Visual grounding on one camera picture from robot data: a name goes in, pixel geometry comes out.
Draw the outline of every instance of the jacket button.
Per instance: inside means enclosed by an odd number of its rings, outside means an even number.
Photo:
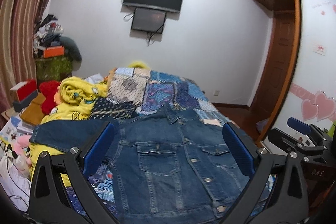
[[[218,206],[217,207],[217,211],[219,211],[220,213],[223,213],[226,210],[226,207],[224,206]]]

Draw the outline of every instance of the brown floor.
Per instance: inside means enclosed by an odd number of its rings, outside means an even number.
[[[217,109],[223,115],[234,121],[254,141],[257,140],[259,132],[257,131],[255,124],[260,121],[260,118],[257,115],[244,108],[217,107]]]

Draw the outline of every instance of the brown door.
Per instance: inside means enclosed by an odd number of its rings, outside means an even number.
[[[251,106],[260,120],[270,117],[284,84],[293,48],[294,22],[294,13],[274,15],[265,68]]]

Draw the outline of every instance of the silver bolt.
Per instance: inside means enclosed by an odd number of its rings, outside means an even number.
[[[78,147],[73,147],[70,149],[71,154],[76,154],[79,151]]]
[[[292,158],[297,158],[297,153],[295,153],[294,151],[290,152],[289,154]]]
[[[264,148],[264,147],[261,147],[261,148],[258,149],[258,152],[262,155],[265,155],[267,153],[267,149]]]
[[[41,158],[44,158],[44,157],[47,156],[47,154],[48,154],[47,151],[42,151],[42,152],[40,153],[40,157],[41,157]]]
[[[224,206],[218,206],[217,207],[217,211],[219,211],[220,213],[223,213],[226,210],[226,207]]]

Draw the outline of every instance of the curtain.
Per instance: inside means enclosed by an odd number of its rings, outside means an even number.
[[[0,112],[11,107],[12,86],[36,78],[34,27],[41,21],[48,1],[0,0]]]

